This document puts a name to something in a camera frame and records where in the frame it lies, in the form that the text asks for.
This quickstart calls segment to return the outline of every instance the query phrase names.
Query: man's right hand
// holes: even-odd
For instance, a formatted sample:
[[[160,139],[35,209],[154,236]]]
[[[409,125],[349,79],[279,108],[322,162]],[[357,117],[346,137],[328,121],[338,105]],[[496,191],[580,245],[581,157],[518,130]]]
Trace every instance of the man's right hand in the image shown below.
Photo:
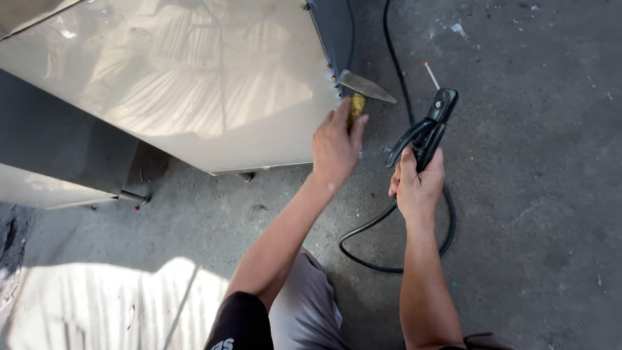
[[[391,178],[389,196],[397,194],[397,207],[407,225],[434,227],[436,204],[443,191],[444,180],[443,151],[440,148],[436,149],[430,163],[419,174],[412,148],[410,146],[404,148],[402,159]]]

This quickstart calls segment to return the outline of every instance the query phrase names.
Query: concrete floor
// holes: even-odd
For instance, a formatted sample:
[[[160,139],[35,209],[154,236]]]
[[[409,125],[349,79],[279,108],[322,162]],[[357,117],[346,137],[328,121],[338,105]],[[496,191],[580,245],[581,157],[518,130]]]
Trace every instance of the concrete floor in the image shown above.
[[[388,204],[383,150],[407,127],[382,33],[384,1],[353,2],[358,71],[401,104],[368,105],[365,157],[305,246],[335,281],[352,347],[400,349],[401,276],[359,266],[337,247],[342,233]],[[622,343],[621,11],[608,0],[396,0],[392,7],[391,32],[419,116],[435,93],[424,62],[461,93],[442,142],[458,214],[443,267],[465,334],[494,331],[524,349]],[[229,278],[311,169],[268,171],[242,184],[141,152],[128,189],[152,193],[149,205],[38,212],[24,266],[106,263],[155,273],[185,257]],[[141,167],[151,182],[140,181]],[[446,218],[441,203],[440,238]],[[394,214],[350,247],[397,266],[404,241]]]

